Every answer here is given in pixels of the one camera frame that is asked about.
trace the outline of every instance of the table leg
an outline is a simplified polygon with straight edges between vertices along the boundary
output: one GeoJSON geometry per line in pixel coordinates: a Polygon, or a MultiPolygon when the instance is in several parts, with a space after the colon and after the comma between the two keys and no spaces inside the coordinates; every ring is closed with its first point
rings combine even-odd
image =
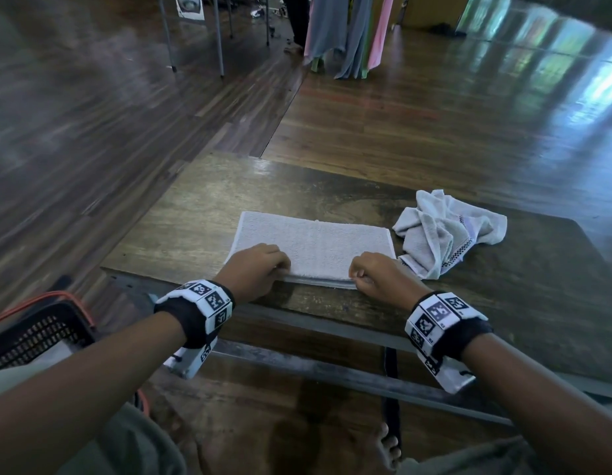
{"type": "Polygon", "coordinates": [[[227,0],[227,11],[229,11],[229,38],[233,39],[233,25],[231,24],[231,1],[227,0]]]}
{"type": "Polygon", "coordinates": [[[172,71],[176,73],[176,66],[172,59],[172,47],[170,46],[170,29],[168,27],[168,20],[166,15],[166,8],[163,6],[163,0],[159,0],[159,9],[161,10],[161,18],[163,19],[163,29],[166,32],[166,43],[168,44],[168,55],[170,55],[170,67],[172,71]]]}
{"type": "MultiPolygon", "coordinates": [[[[398,359],[396,350],[393,348],[383,347],[383,372],[386,377],[398,379],[398,359]]],[[[383,411],[383,420],[389,427],[388,437],[395,436],[398,440],[397,447],[402,450],[402,442],[400,436],[400,406],[396,398],[381,398],[381,410],[383,411]]]]}
{"type": "Polygon", "coordinates": [[[267,22],[267,46],[269,46],[269,0],[266,0],[266,8],[264,9],[264,15],[266,16],[267,22]]]}
{"type": "Polygon", "coordinates": [[[218,15],[218,0],[214,0],[214,17],[216,19],[216,42],[218,43],[218,64],[221,67],[221,78],[225,76],[223,66],[223,42],[221,40],[221,20],[218,15]]]}

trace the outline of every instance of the gray cloth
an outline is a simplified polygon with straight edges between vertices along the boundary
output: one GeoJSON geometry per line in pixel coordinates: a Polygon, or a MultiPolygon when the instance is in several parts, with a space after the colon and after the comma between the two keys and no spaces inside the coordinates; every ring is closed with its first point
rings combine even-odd
{"type": "Polygon", "coordinates": [[[348,40],[346,42],[346,56],[342,69],[334,78],[347,79],[353,76],[357,79],[360,76],[371,10],[372,0],[353,1],[352,16],[350,18],[350,26],[348,27],[348,40]]]}
{"type": "Polygon", "coordinates": [[[309,36],[304,65],[322,57],[328,50],[345,51],[348,33],[349,0],[311,0],[309,36]]]}
{"type": "Polygon", "coordinates": [[[396,258],[387,228],[243,211],[228,260],[258,243],[277,245],[291,259],[287,282],[333,288],[356,288],[348,269],[365,251],[396,258]]]}
{"type": "MultiPolygon", "coordinates": [[[[0,393],[48,368],[33,364],[0,370],[0,393]]],[[[159,426],[129,403],[67,461],[57,475],[184,475],[183,455],[159,426]]]]}
{"type": "Polygon", "coordinates": [[[552,475],[522,437],[465,448],[418,463],[405,459],[396,475],[552,475]]]}

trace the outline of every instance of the hand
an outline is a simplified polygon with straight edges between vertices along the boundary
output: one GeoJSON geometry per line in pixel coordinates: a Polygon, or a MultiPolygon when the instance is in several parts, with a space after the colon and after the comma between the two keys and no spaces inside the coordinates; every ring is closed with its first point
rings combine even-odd
{"type": "Polygon", "coordinates": [[[360,292],[407,311],[431,293],[410,269],[382,253],[365,251],[354,257],[348,275],[360,292]]]}
{"type": "Polygon", "coordinates": [[[248,303],[270,292],[290,268],[291,260],[277,245],[260,243],[231,255],[214,281],[231,290],[235,303],[248,303]]]}

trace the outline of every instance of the wooden table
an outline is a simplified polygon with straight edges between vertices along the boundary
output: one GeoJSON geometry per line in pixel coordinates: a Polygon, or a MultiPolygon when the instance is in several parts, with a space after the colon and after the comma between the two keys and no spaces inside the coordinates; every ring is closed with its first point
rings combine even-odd
{"type": "MultiPolygon", "coordinates": [[[[184,170],[106,257],[102,268],[149,310],[145,294],[160,296],[175,285],[218,272],[242,211],[391,227],[406,206],[415,206],[413,189],[209,152],[184,170]]],[[[612,397],[612,276],[607,264],[572,220],[484,207],[508,217],[505,240],[495,246],[476,246],[462,263],[429,285],[461,295],[491,319],[498,335],[582,390],[612,397]]],[[[392,236],[399,255],[402,239],[392,236]]],[[[247,316],[413,350],[403,332],[407,314],[357,291],[276,284],[259,303],[238,310],[247,316]]],[[[295,360],[260,350],[247,354],[247,346],[237,345],[223,348],[231,350],[231,356],[295,369],[295,360]]],[[[338,368],[319,366],[344,376],[338,368]]],[[[367,383],[386,382],[377,378],[367,383]]],[[[433,388],[435,392],[429,394],[419,386],[392,390],[407,388],[413,392],[410,397],[393,396],[422,403],[414,399],[420,390],[420,398],[435,401],[438,397],[448,405],[468,403],[433,388]]]]}

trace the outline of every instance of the black basket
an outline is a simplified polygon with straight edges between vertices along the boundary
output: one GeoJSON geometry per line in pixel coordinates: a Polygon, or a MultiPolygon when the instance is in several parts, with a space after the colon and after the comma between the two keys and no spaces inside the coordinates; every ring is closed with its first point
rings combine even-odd
{"type": "Polygon", "coordinates": [[[27,365],[61,341],[80,348],[95,342],[82,311],[70,300],[35,310],[0,333],[0,370],[27,365]]]}

